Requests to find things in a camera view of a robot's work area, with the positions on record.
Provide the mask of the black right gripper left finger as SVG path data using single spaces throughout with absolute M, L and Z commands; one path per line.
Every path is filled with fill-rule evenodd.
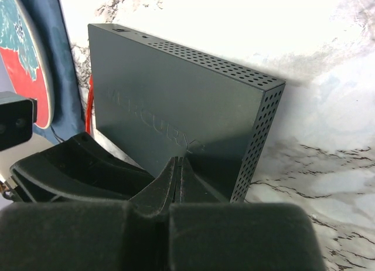
M 2 270 L 170 270 L 179 160 L 129 201 L 15 203 L 1 211 Z

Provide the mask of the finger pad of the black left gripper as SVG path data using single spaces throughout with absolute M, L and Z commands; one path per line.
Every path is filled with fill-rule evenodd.
M 17 161 L 10 173 L 9 196 L 16 202 L 127 201 L 154 180 L 86 133 Z

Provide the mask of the black right gripper right finger pad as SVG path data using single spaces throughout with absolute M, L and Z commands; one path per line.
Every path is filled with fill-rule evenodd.
M 288 203 L 214 203 L 179 160 L 169 208 L 170 270 L 324 270 L 306 212 Z

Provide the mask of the black network switch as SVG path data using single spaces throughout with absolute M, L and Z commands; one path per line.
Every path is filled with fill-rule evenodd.
M 172 157 L 221 201 L 251 184 L 285 82 L 124 26 L 88 26 L 97 130 L 151 175 Z

